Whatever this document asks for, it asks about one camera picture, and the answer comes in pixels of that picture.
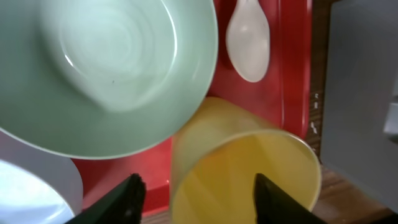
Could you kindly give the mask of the yellow plastic cup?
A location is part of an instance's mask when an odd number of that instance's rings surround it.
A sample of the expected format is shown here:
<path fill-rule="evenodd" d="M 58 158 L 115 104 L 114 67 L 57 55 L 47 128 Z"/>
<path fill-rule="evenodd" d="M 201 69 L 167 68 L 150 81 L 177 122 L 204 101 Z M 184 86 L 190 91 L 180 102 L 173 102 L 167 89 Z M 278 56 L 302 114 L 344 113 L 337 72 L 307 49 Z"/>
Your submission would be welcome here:
<path fill-rule="evenodd" d="M 172 223 L 254 223 L 256 174 L 312 210 L 322 170 L 296 135 L 221 98 L 206 98 L 172 143 Z"/>

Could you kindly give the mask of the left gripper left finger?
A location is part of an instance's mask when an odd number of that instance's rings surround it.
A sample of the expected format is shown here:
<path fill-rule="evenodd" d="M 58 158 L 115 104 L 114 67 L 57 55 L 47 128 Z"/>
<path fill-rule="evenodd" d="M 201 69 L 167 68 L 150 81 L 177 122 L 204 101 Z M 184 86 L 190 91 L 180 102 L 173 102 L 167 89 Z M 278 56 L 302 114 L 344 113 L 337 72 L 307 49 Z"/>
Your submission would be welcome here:
<path fill-rule="evenodd" d="M 92 206 L 66 224 L 140 224 L 146 184 L 131 174 Z"/>

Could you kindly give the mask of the green bowl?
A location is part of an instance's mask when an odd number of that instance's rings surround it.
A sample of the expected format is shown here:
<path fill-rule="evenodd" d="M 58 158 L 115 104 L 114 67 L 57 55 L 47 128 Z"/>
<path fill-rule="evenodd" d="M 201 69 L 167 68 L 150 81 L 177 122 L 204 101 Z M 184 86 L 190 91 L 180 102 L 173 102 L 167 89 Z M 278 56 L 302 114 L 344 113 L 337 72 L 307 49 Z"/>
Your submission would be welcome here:
<path fill-rule="evenodd" d="M 76 159 L 114 159 L 174 135 L 218 57 L 211 0 L 2 1 L 1 131 Z"/>

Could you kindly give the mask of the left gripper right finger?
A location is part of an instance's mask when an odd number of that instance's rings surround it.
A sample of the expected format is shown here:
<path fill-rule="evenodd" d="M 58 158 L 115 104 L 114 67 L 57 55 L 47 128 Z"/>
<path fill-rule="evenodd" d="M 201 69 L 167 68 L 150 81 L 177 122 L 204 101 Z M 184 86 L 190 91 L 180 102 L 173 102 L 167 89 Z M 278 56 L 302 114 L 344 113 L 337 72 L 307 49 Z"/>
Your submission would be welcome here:
<path fill-rule="evenodd" d="M 253 194 L 257 224 L 326 224 L 264 174 L 256 174 Z"/>

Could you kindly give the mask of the light blue bowl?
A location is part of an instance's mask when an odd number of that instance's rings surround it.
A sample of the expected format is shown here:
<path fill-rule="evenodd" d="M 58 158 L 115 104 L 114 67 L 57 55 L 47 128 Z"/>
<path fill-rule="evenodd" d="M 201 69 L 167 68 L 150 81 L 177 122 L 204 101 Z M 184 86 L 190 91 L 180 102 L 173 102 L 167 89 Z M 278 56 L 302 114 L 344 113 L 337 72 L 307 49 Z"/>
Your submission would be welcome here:
<path fill-rule="evenodd" d="M 73 161 L 1 133 L 1 223 L 66 223 L 82 211 Z"/>

